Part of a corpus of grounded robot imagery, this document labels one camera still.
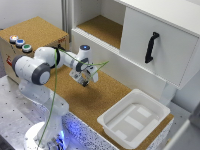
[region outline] cork board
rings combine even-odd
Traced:
[[[78,28],[120,49],[123,26],[103,16],[97,16]]]
[[[98,72],[99,81],[97,83],[90,82],[87,87],[83,87],[69,76],[70,71],[71,69],[65,66],[58,69],[57,94],[69,103],[72,113],[120,150],[123,150],[120,145],[104,133],[97,118],[131,92],[131,89],[101,71]],[[52,70],[51,78],[46,86],[54,90],[54,82],[55,73]],[[136,150],[146,149],[172,119],[173,115],[168,115]]]
[[[0,31],[0,37],[9,42],[11,35],[24,39],[32,46],[33,51],[46,46],[68,34],[40,17],[21,22]]]

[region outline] cabinet handle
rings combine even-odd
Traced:
[[[160,35],[156,32],[153,32],[153,36],[151,37],[149,41],[149,45],[147,48],[147,53],[145,57],[145,63],[148,64],[150,61],[153,60],[153,57],[151,56],[152,50],[153,50],[153,45],[154,45],[154,40],[158,38]]]

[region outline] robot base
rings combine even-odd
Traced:
[[[40,122],[32,126],[25,134],[24,137],[24,149],[25,150],[48,150],[46,148],[38,148],[38,144],[35,142],[34,137],[38,134],[39,130],[44,125],[44,122]]]

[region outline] white plastic tray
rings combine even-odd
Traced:
[[[118,144],[135,149],[169,113],[169,108],[135,89],[97,120]]]

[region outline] cardboard box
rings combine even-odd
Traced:
[[[22,49],[10,44],[9,38],[17,35],[19,39],[25,40],[26,44],[32,46],[33,51],[29,54],[23,53]],[[39,47],[52,47],[60,44],[63,48],[69,49],[69,35],[40,17],[35,17],[12,27],[0,31],[0,51],[9,77],[19,83],[12,69],[12,60],[17,55],[34,56]]]

